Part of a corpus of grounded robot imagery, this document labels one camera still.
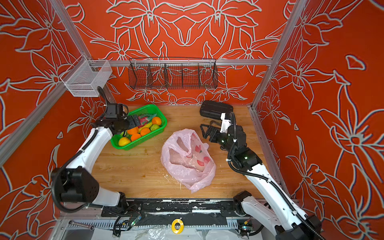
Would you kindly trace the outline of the yellow orange mango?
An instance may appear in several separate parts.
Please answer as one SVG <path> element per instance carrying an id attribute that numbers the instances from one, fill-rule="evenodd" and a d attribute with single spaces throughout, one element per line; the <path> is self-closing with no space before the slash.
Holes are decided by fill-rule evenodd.
<path id="1" fill-rule="evenodd" d="M 127 138 L 127 137 L 122 137 L 118 141 L 118 145 L 120 147 L 124 147 L 124 146 L 126 146 L 126 145 L 128 145 L 130 143 L 131 143 L 131 140 L 129 138 Z"/>

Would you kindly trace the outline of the orange fruit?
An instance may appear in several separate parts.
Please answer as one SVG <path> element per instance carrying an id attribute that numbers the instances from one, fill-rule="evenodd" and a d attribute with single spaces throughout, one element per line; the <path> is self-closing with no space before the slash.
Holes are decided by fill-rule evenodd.
<path id="1" fill-rule="evenodd" d="M 142 128 L 141 131 L 140 131 L 140 134 L 141 134 L 142 137 L 145 136 L 145 135 L 148 135 L 150 133 L 151 133 L 150 128 Z"/>
<path id="2" fill-rule="evenodd" d="M 160 117 L 153 117 L 152 118 L 152 124 L 161 126 L 162 125 L 162 119 Z"/>
<path id="3" fill-rule="evenodd" d="M 137 134 L 139 132 L 139 128 L 138 127 L 134 127 L 132 129 L 129 129 L 126 131 L 128 135 L 134 135 L 134 134 Z"/>
<path id="4" fill-rule="evenodd" d="M 136 133 L 136 134 L 131 135 L 130 140 L 131 140 L 131 142 L 134 142 L 134 141 L 140 139 L 141 137 L 142 137 L 141 134 Z"/>

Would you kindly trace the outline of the pink dragon fruit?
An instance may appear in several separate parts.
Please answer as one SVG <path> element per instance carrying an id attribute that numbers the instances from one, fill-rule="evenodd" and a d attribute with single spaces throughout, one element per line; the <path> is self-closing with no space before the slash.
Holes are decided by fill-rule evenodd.
<path id="1" fill-rule="evenodd" d="M 157 116 L 157 114 L 143 114 L 143 115 L 138 116 L 138 119 L 140 121 L 140 126 L 145 126 L 146 124 L 151 122 L 152 119 L 156 116 Z"/>

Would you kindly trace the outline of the pink plastic bag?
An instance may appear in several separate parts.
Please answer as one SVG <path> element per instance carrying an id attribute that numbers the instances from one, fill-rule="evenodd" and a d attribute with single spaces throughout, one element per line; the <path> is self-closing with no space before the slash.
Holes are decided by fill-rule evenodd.
<path id="1" fill-rule="evenodd" d="M 191 193 L 209 186 L 216 174 L 216 164 L 196 131 L 174 132 L 162 147 L 161 163 L 168 173 Z"/>

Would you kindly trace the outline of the green fruit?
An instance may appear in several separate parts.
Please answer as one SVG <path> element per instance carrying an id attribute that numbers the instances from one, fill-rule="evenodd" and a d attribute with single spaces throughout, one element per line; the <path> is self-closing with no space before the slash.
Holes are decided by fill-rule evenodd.
<path id="1" fill-rule="evenodd" d="M 158 130 L 159 128 L 160 128 L 159 125 L 157 125 L 157 124 L 153 124 L 153 125 L 150 127 L 150 130 L 153 132 L 153 131 Z"/>

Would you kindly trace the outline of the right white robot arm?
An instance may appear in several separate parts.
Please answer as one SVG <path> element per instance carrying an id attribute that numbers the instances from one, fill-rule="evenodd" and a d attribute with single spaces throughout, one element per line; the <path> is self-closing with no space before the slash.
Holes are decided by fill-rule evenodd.
<path id="1" fill-rule="evenodd" d="M 322 223 L 309 216 L 282 190 L 270 175 L 260 157 L 247 146 L 247 136 L 241 126 L 220 128 L 202 124 L 203 138 L 220 145 L 228 153 L 229 167 L 245 176 L 263 195 L 268 205 L 258 202 L 249 192 L 234 197 L 236 210 L 256 219 L 277 240 L 322 240 Z"/>

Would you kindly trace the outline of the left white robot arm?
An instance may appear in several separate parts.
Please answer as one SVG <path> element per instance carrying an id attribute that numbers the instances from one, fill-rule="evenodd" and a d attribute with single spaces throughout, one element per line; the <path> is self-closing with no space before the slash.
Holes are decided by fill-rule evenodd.
<path id="1" fill-rule="evenodd" d="M 64 213 L 75 213 L 87 206 L 99 207 L 118 216 L 127 216 L 137 207 L 129 205 L 122 192 L 104 189 L 92 176 L 97 158 L 113 136 L 140 125 L 136 115 L 130 116 L 124 104 L 111 103 L 103 88 L 98 92 L 106 101 L 105 112 L 92 123 L 92 130 L 75 155 L 51 174 L 52 199 Z"/>

